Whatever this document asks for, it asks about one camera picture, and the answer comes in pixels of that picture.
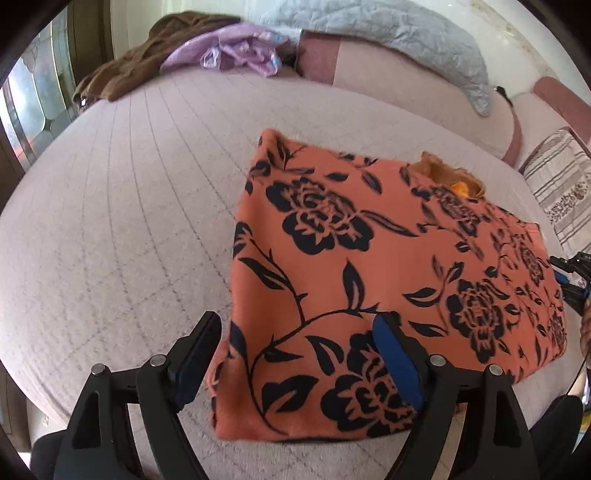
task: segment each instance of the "orange floral fabric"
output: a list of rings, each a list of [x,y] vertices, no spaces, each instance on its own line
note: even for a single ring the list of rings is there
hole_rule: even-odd
[[[408,164],[265,130],[236,226],[234,307],[207,374],[222,439],[388,435],[415,417],[372,335],[378,312],[455,366],[515,382],[564,353],[539,228]]]

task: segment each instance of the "black flower pattern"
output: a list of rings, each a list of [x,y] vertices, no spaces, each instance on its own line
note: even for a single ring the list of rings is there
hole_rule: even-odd
[[[465,202],[446,187],[434,187],[433,194],[445,214],[453,218],[466,235],[478,236],[480,217]]]
[[[340,432],[368,428],[368,437],[389,435],[407,427],[415,416],[403,403],[378,353],[371,331],[349,340],[347,368],[320,402],[322,413],[337,422]]]
[[[366,252],[374,231],[358,215],[353,202],[301,177],[291,183],[274,181],[267,198],[280,212],[289,213],[283,230],[308,255],[332,250],[336,244]]]
[[[488,286],[460,280],[457,295],[447,298],[447,309],[450,323],[470,339],[470,347],[481,363],[487,363],[496,354],[497,346],[508,352],[501,339],[505,334],[503,312],[495,305]]]
[[[552,340],[552,346],[557,346],[559,352],[564,352],[566,349],[566,332],[564,331],[562,317],[556,310],[550,317],[550,338]]]
[[[538,258],[523,242],[519,244],[519,255],[521,256],[521,261],[530,272],[531,281],[535,283],[536,287],[539,287],[540,282],[544,279],[544,271],[538,262]]]

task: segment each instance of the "black cable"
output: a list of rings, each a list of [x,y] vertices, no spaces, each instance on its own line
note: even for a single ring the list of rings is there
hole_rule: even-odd
[[[574,378],[573,382],[570,384],[570,387],[566,391],[565,395],[568,395],[569,394],[569,392],[573,389],[574,384],[579,379],[579,375],[581,374],[581,372],[583,371],[583,368],[584,368],[585,364],[587,363],[587,358],[589,358],[589,353],[591,353],[591,352],[587,352],[587,355],[585,355],[585,358],[583,359],[583,363],[581,364],[581,367],[579,368],[579,371],[577,372],[577,376]]]

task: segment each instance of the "white wall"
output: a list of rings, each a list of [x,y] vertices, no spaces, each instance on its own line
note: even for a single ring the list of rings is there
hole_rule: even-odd
[[[150,27],[168,13],[198,10],[256,22],[278,1],[283,0],[112,0],[113,49],[120,56],[140,45]],[[470,32],[486,61],[490,83],[505,87],[509,96],[530,91],[548,75],[591,103],[591,90],[562,45],[518,0],[414,1]]]

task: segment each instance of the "folded cloth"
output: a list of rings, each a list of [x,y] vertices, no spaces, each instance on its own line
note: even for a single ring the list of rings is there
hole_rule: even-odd
[[[284,35],[253,23],[231,25],[186,41],[170,54],[160,72],[190,64],[218,70],[248,65],[268,77],[277,74],[281,68],[275,47],[288,40]]]
[[[453,168],[432,153],[423,152],[421,160],[410,165],[409,169],[450,187],[456,194],[466,189],[467,193],[461,195],[463,197],[477,199],[484,196],[485,188],[482,181],[465,168]]]
[[[265,130],[238,210],[229,335],[207,373],[222,439],[342,440],[411,426],[372,320],[518,382],[564,353],[538,225],[378,160]]]
[[[143,45],[101,65],[86,76],[78,84],[73,101],[87,108],[100,98],[117,100],[155,77],[162,62],[189,38],[239,21],[238,17],[190,11],[167,15],[150,29],[148,40]]]

